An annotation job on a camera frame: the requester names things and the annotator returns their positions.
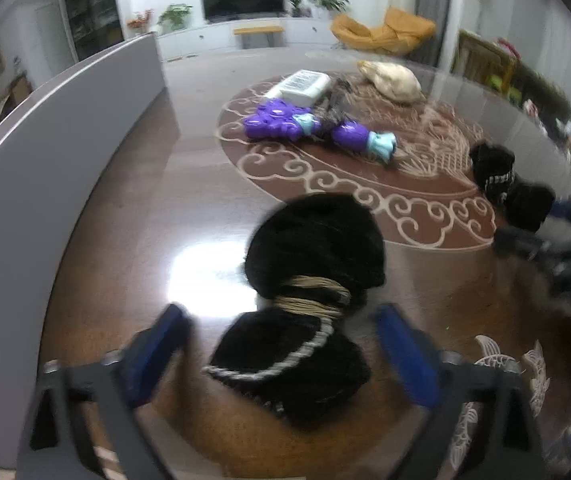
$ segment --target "green plant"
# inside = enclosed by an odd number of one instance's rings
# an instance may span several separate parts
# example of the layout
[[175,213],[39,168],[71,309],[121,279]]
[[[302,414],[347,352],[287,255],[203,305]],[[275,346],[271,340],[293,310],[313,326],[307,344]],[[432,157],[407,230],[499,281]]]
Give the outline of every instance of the green plant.
[[159,25],[163,22],[170,22],[172,27],[181,27],[183,25],[184,19],[190,14],[191,5],[186,4],[171,4],[159,16]]
[[293,9],[300,9],[300,5],[303,3],[303,0],[288,0],[292,6]]
[[328,10],[338,10],[344,12],[349,0],[310,0],[317,7],[323,7]]

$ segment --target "orange lounge chair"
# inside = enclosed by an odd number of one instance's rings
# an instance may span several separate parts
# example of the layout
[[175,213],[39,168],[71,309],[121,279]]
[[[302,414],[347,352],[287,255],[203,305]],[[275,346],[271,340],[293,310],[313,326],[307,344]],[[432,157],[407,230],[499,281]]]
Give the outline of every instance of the orange lounge chair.
[[390,7],[379,27],[367,28],[347,14],[339,14],[329,29],[350,48],[403,56],[434,34],[435,22]]

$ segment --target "tan cord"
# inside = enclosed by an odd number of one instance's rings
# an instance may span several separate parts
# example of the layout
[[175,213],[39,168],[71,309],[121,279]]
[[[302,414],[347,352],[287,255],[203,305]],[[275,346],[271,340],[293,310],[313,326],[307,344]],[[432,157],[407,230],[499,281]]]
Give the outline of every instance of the tan cord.
[[[293,276],[285,282],[285,285],[299,286],[301,288],[329,288],[338,292],[345,304],[350,302],[351,294],[341,283],[329,278],[317,276]],[[328,306],[314,300],[304,300],[302,298],[290,298],[288,296],[277,296],[274,305],[291,314],[299,316],[316,316],[336,319],[342,316],[341,309]]]

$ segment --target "white tv cabinet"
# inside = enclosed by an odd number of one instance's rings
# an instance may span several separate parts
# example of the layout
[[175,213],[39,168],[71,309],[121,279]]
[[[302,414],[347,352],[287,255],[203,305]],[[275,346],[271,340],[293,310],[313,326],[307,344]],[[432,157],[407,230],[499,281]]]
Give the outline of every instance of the white tv cabinet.
[[311,48],[324,48],[337,43],[329,30],[330,21],[316,18],[261,18],[213,23],[202,27],[185,28],[157,37],[163,60],[211,50],[241,49],[241,40],[235,37],[235,28],[280,25],[284,28],[284,44],[301,44]]

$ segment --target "circular brown pattern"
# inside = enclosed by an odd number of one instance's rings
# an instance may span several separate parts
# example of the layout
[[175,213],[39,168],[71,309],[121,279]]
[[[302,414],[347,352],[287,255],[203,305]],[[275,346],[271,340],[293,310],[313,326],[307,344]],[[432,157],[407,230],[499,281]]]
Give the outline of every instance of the circular brown pattern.
[[470,145],[483,138],[478,124],[457,117],[443,102],[397,105],[368,82],[347,75],[349,113],[370,130],[393,131],[397,152],[388,166],[359,153],[312,141],[251,142],[243,118],[282,77],[243,89],[219,116],[216,135],[237,170],[280,200],[304,193],[348,192],[368,206],[384,238],[422,249],[489,245],[495,213],[470,179]]

